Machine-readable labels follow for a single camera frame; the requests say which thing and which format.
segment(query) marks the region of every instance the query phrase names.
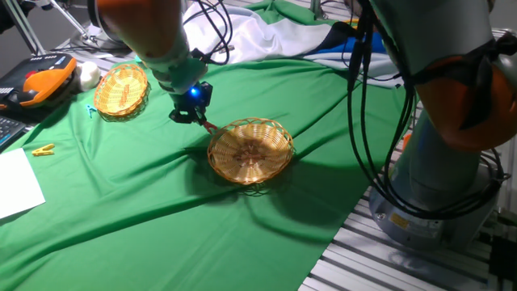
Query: white cloth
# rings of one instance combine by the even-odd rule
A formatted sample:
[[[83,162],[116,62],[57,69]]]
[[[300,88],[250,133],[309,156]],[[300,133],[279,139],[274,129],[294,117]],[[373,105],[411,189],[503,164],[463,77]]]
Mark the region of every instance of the white cloth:
[[[230,51],[229,64],[306,54],[321,44],[331,29],[328,24],[306,26],[289,19],[267,24],[249,9],[227,7],[227,10],[233,25],[230,44],[235,48]],[[198,11],[201,11],[200,5],[194,3],[185,12],[183,19],[188,19]],[[224,34],[225,25],[221,17],[215,12],[209,15],[221,34]],[[194,18],[183,27],[191,50],[198,49],[203,53],[209,53],[220,40],[204,15]],[[223,62],[225,59],[225,53],[214,53],[212,56],[214,61]]]
[[[328,24],[306,26],[296,24],[289,19],[267,24],[258,14],[249,9],[240,7],[227,7],[226,9],[233,25],[233,37],[230,44],[234,49],[230,50],[229,64],[305,55],[320,45],[331,29]],[[188,19],[198,11],[201,11],[201,8],[196,2],[188,8],[183,19]],[[219,7],[218,11],[225,16],[222,8]],[[215,12],[209,15],[221,34],[224,34],[225,25],[222,18]],[[192,19],[183,27],[187,34],[190,49],[198,49],[203,53],[209,53],[220,40],[204,15]],[[344,54],[345,61],[349,61],[350,57],[351,53]],[[303,58],[336,70],[347,70],[342,62],[341,53],[318,53]],[[212,55],[213,61],[223,62],[225,59],[226,53],[214,53]],[[397,73],[397,67],[388,55],[372,54],[369,77],[387,79]],[[403,81],[401,78],[386,82],[369,79],[368,84],[390,88],[403,84]]]
[[[348,66],[350,65],[350,58],[351,53],[343,54],[343,59],[347,63],[347,65],[345,65],[341,59],[341,53],[316,53],[304,57],[305,60],[314,61],[318,64],[322,64],[336,70],[348,70]],[[368,67],[368,77],[385,80],[392,78],[396,74],[398,74],[398,69],[387,54],[372,53],[372,60],[370,61],[370,66]],[[389,81],[377,81],[370,78],[368,80],[368,84],[393,88],[395,86],[403,85],[404,81],[401,77]]]

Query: blue cloth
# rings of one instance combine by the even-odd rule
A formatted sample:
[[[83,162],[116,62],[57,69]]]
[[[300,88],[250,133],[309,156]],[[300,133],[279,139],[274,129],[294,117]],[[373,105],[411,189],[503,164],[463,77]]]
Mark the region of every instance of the blue cloth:
[[[346,42],[345,53],[351,53],[354,49],[355,37],[349,37]],[[334,48],[326,48],[320,49],[316,53],[341,53],[343,51],[343,46],[345,44],[340,44]],[[387,53],[386,48],[382,44],[382,38],[380,37],[379,32],[373,32],[372,38],[372,53]]]

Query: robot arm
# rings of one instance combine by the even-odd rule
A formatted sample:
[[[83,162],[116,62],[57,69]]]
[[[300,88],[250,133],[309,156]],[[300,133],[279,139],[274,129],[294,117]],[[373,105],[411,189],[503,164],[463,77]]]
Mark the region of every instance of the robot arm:
[[[424,108],[453,149],[477,152],[517,133],[517,38],[495,40],[486,0],[371,0]]]
[[[110,29],[153,71],[174,100],[170,118],[207,126],[212,87],[199,83],[207,65],[191,56],[179,0],[98,0]]]

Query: keyboard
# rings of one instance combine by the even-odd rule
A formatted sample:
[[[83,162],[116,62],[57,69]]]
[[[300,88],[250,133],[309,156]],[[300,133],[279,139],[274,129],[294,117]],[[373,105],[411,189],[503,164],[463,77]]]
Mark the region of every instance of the keyboard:
[[[25,126],[21,122],[0,116],[0,153],[23,134]]]

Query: white paper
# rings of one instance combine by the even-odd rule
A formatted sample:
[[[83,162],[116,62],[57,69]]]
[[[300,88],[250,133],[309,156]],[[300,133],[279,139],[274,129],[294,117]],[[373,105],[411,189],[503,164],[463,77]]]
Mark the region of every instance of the white paper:
[[[23,149],[0,154],[0,219],[45,202]]]

